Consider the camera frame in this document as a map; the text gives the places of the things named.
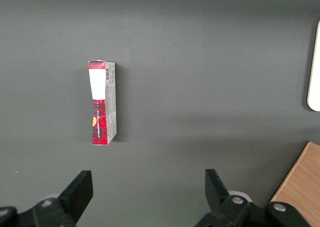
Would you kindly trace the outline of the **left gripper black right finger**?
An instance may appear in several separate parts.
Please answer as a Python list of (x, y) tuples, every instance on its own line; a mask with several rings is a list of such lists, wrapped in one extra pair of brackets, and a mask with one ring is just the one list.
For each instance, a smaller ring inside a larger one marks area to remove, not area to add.
[(231, 195), (215, 169), (205, 170), (205, 197), (210, 208), (196, 227), (241, 227), (250, 203), (239, 195)]

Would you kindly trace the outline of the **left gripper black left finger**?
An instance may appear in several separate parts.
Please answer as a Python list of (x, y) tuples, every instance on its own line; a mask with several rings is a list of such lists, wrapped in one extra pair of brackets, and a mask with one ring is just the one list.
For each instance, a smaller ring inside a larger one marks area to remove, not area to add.
[(32, 208), (36, 227), (75, 227), (93, 197), (92, 172), (81, 171), (57, 197)]

